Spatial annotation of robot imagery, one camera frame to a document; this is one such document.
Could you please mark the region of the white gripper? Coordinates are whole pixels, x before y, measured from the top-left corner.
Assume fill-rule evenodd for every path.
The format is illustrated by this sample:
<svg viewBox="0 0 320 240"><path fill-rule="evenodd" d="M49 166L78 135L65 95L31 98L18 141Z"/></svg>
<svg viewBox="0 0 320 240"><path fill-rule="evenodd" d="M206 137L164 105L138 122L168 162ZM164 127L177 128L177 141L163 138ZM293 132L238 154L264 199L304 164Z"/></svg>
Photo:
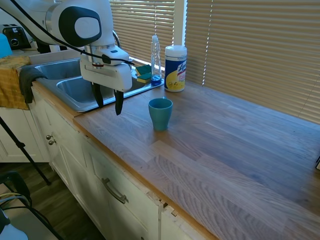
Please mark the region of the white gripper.
<svg viewBox="0 0 320 240"><path fill-rule="evenodd" d="M101 58L80 55L80 72L84 80L91 82L91 89L99 108L104 106L101 86L114 89L115 113L120 115L124 103L124 92L132 87L132 72L130 66L124 62L129 61L129 54L118 46L85 46L87 53L99 57L111 58L111 63L104 63Z"/></svg>

